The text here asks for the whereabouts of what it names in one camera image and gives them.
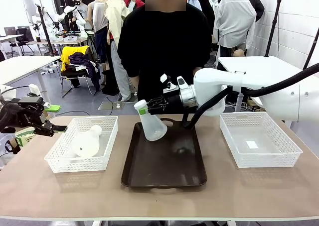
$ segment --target white plastic bottle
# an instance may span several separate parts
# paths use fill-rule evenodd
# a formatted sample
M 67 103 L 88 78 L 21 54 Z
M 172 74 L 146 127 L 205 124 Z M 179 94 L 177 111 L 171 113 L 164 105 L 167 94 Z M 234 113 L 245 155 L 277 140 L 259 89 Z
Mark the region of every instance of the white plastic bottle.
M 138 111 L 147 140 L 156 141 L 161 139 L 167 132 L 167 126 L 156 116 L 147 112 L 147 102 L 141 100 L 134 105 Z
M 101 134 L 102 128 L 99 125 L 94 125 L 90 130 L 75 136 L 71 142 L 74 153 L 83 158 L 95 156 L 100 149 Z

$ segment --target beige jacket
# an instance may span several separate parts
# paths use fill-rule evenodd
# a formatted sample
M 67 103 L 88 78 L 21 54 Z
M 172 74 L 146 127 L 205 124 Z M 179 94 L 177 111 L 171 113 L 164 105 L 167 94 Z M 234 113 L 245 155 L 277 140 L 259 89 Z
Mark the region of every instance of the beige jacket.
M 104 15 L 109 21 L 109 31 L 113 35 L 117 47 L 124 19 L 129 13 L 130 10 L 126 7 L 124 0 L 108 0 L 105 2 Z

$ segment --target red garment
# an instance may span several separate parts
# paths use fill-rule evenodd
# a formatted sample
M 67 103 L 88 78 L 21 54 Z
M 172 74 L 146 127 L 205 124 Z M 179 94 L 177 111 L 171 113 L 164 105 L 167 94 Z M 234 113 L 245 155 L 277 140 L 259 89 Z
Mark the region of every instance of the red garment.
M 124 0 L 126 7 L 129 7 L 131 0 Z M 145 3 L 142 0 L 136 0 L 136 8 L 139 8 L 143 5 L 145 5 Z

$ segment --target white label in basket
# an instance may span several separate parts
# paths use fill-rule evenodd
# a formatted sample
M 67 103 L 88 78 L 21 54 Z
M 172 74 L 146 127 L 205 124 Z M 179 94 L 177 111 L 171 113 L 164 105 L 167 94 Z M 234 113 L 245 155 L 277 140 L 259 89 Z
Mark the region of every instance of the white label in basket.
M 246 143 L 250 149 L 258 149 L 258 146 L 254 140 L 247 140 Z

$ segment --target empty white basket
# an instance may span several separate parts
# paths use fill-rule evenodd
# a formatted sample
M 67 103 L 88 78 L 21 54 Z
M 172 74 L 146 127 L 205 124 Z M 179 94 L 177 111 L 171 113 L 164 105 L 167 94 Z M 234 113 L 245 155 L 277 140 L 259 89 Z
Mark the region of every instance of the empty white basket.
M 81 158 L 73 152 L 71 141 L 78 133 L 88 131 L 93 125 L 102 128 L 100 150 L 93 157 Z M 74 118 L 44 159 L 54 173 L 106 170 L 117 132 L 117 116 Z
M 223 113 L 220 128 L 239 168 L 293 167 L 303 152 L 267 113 Z

